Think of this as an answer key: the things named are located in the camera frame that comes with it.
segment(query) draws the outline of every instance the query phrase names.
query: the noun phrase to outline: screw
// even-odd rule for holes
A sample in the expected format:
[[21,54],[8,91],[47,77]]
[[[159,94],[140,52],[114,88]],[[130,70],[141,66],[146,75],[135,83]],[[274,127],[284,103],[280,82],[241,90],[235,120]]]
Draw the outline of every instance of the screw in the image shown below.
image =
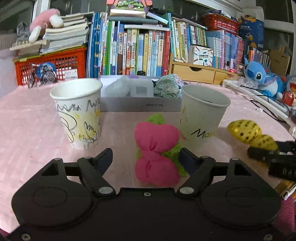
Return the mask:
[[99,192],[101,194],[110,194],[111,192],[113,192],[113,188],[111,188],[111,187],[101,187],[99,189]]
[[191,188],[191,187],[182,187],[182,188],[180,188],[179,191],[180,191],[180,193],[182,193],[182,194],[191,194],[191,193],[194,192],[194,189]]
[[272,241],[273,240],[273,235],[272,234],[267,234],[264,236],[263,240],[264,241]]
[[20,237],[23,241],[30,241],[31,240],[31,236],[29,234],[22,234]]

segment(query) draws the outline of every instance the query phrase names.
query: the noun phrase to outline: drawer handle cutout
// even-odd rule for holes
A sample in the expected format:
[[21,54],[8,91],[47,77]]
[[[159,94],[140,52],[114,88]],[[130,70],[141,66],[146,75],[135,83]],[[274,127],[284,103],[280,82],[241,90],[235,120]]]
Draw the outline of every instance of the drawer handle cutout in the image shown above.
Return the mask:
[[195,72],[198,72],[198,71],[202,70],[202,68],[197,68],[197,67],[191,67],[190,66],[190,68],[191,68],[192,71],[195,71]]

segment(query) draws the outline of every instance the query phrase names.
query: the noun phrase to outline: orange basket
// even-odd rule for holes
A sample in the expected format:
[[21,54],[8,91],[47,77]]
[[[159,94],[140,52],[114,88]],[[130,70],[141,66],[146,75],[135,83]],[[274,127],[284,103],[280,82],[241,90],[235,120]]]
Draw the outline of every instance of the orange basket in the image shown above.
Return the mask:
[[221,15],[205,15],[202,17],[202,23],[208,27],[208,30],[225,30],[234,35],[239,31],[239,23]]
[[31,64],[51,62],[57,70],[57,80],[65,80],[65,71],[77,70],[78,78],[85,78],[86,47],[63,50],[57,53],[45,54],[37,57],[28,57],[14,60],[17,74],[17,84],[26,85],[34,71]]

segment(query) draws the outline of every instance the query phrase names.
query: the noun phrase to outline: blue box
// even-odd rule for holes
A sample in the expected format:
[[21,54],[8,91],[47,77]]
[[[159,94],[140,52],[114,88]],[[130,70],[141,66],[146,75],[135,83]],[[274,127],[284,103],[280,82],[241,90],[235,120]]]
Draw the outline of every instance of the blue box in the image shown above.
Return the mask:
[[249,15],[239,19],[239,36],[247,39],[249,46],[263,50],[264,45],[264,22]]

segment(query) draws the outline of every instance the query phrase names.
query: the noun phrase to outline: pink plush toy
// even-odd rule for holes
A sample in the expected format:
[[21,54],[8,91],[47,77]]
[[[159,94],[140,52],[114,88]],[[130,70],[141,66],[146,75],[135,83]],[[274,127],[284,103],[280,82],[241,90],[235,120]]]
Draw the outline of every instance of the pink plush toy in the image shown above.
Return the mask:
[[169,151],[179,140],[179,131],[172,125],[154,125],[141,122],[135,129],[135,140],[141,157],[135,164],[136,177],[143,183],[160,187],[172,187],[179,182],[179,173],[174,163],[160,153]]
[[29,43],[35,43],[40,35],[45,34],[46,28],[61,28],[64,21],[58,9],[51,8],[40,13],[30,25]]

